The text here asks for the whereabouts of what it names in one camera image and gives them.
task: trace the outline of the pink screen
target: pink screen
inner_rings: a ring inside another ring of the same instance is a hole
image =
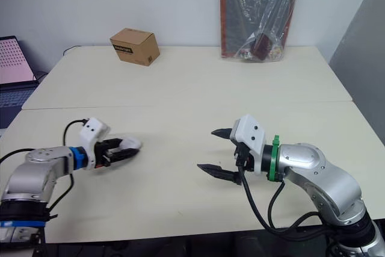
[[[0,40],[0,84],[32,80],[34,74],[16,39]]]

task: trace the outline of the white table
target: white table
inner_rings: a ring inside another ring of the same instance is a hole
[[[111,126],[111,134],[129,133],[143,142],[130,161],[109,168],[74,173],[75,186],[54,209],[59,217],[47,226],[47,241],[89,242],[260,229],[244,190],[214,179],[196,165],[211,163],[235,170],[234,145],[210,134],[231,127],[250,113],[263,124],[267,139],[279,134],[282,143],[317,145],[333,164],[352,174],[363,191],[372,218],[384,218],[380,188],[385,172],[385,148],[352,102],[292,102],[243,107],[216,106],[204,99],[172,107],[70,108],[24,110],[0,138],[0,155],[21,147],[58,146],[65,125],[73,119],[95,116]],[[76,146],[79,128],[72,127],[68,144]],[[23,162],[22,154],[1,165],[1,188]],[[247,175],[255,201],[266,217],[276,183]],[[55,199],[68,186],[58,181]],[[279,226],[313,211],[306,193],[288,182],[274,205]],[[307,224],[318,221],[310,219]]]
[[[169,47],[149,67],[120,61],[112,46],[74,48],[23,109],[206,103],[351,101],[317,48],[287,48],[276,63],[224,60],[219,48]]]

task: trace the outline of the cardboard box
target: cardboard box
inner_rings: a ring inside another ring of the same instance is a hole
[[[125,28],[110,41],[120,60],[149,66],[160,54],[154,33]]]

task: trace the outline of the white wall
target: white wall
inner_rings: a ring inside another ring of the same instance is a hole
[[[362,0],[297,0],[288,45],[317,45],[329,61]],[[0,0],[0,36],[16,35],[35,69],[72,45],[106,45],[123,27],[160,45],[220,45],[219,0]]]

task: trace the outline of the blue ring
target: blue ring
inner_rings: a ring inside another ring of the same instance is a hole
[[[44,221],[0,221],[0,227],[45,227]]]
[[[70,150],[73,152],[74,159],[76,161],[76,167],[74,170],[83,168],[84,154],[80,153],[79,150],[75,147],[70,147]]]

